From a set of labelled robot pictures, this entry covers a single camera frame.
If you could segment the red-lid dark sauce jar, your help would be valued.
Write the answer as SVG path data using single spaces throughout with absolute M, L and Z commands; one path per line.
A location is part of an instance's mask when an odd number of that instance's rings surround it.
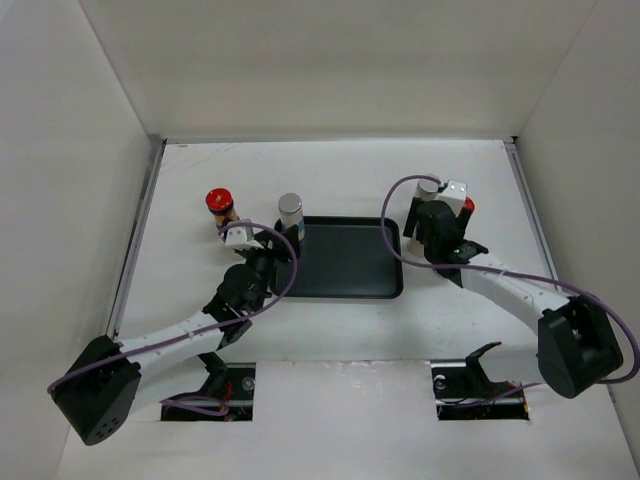
M 467 197 L 457 217 L 457 223 L 460 228 L 462 229 L 467 228 L 474 211 L 475 211 L 475 203 L 470 197 Z

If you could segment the white-bead jar blue label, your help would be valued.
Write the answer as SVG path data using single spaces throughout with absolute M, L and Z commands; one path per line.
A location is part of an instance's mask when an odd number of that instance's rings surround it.
M 417 182 L 413 197 L 423 201 L 437 199 L 443 186 L 443 182 L 439 178 L 434 180 L 420 179 Z M 407 245 L 408 251 L 413 256 L 423 257 L 423 246 L 417 239 L 417 230 L 414 229 Z

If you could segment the red-lid chili sauce jar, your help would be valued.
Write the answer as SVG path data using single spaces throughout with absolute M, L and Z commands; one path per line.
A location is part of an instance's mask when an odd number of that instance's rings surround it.
M 205 196 L 205 204 L 214 217 L 218 231 L 229 223 L 240 220 L 235 209 L 234 198 L 226 188 L 217 187 L 209 191 Z

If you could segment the silver-lid white-bead jar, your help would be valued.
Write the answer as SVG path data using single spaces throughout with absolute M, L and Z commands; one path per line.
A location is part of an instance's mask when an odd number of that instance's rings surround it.
M 278 200 L 278 210 L 282 227 L 285 230 L 296 227 L 298 240 L 302 241 L 305 236 L 305 223 L 300 196 L 292 192 L 285 193 Z

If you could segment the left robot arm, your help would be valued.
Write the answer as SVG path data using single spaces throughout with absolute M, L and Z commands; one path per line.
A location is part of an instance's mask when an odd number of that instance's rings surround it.
M 203 362 L 189 381 L 200 397 L 210 399 L 221 393 L 225 376 L 218 351 L 236 343 L 255 317 L 281 300 L 269 283 L 278 267 L 298 266 L 299 249 L 291 241 L 275 239 L 259 243 L 242 256 L 243 263 L 225 272 L 201 310 L 137 338 L 98 336 L 49 386 L 52 401 L 85 445 L 97 445 L 113 435 L 151 381 L 184 361 Z

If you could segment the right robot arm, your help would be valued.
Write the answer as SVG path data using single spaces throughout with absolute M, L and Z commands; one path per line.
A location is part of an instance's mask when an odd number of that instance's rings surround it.
M 544 383 L 574 398 L 623 364 L 602 306 L 584 294 L 566 295 L 517 277 L 483 245 L 465 238 L 471 214 L 442 200 L 413 199 L 404 234 L 415 236 L 429 267 L 458 287 L 513 315 L 537 337 L 535 365 Z

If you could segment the black metal baking tray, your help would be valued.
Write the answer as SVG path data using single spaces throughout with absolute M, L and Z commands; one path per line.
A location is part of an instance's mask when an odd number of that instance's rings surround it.
M 391 219 L 306 216 L 289 297 L 395 299 L 403 292 L 400 231 Z

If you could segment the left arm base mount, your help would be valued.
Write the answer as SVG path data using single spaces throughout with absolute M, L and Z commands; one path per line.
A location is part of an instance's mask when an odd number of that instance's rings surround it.
M 223 363 L 214 355 L 202 354 L 200 362 L 208 376 L 199 390 L 174 397 L 188 408 L 161 406 L 162 422 L 250 422 L 253 420 L 256 388 L 255 363 Z

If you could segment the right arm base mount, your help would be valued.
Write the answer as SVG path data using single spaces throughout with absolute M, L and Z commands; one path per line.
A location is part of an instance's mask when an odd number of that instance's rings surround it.
M 431 363 L 435 409 L 440 421 L 529 420 L 521 383 L 494 382 L 480 359 L 500 342 L 488 343 L 462 359 Z

